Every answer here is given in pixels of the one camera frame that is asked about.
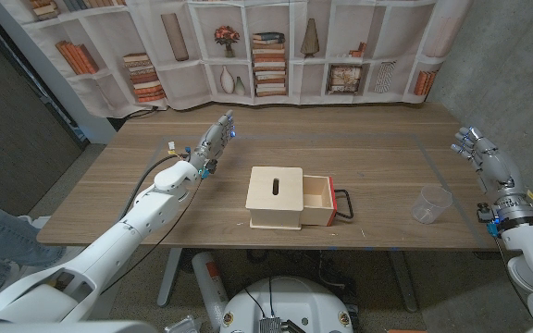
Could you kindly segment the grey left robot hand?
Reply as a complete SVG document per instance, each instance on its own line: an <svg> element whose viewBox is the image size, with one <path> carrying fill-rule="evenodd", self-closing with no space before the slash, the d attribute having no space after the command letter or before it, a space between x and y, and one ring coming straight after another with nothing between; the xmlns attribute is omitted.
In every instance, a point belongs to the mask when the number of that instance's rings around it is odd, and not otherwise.
<svg viewBox="0 0 533 333"><path fill-rule="evenodd" d="M218 158L235 136L233 111L229 110L207 130L190 153L188 162L198 170L202 179L215 173Z"/></svg>

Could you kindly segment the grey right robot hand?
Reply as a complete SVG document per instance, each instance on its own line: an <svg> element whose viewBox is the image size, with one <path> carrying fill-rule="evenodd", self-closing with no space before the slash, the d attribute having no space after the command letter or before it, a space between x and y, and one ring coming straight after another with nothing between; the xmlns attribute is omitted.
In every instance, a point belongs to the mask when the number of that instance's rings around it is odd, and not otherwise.
<svg viewBox="0 0 533 333"><path fill-rule="evenodd" d="M462 127L455 134L452 149L465 158L478 176L478 185L487 196L477 205L478 222L489 234L500 237L510 228L533 225L533 203L524 193L519 168L475 127Z"/></svg>

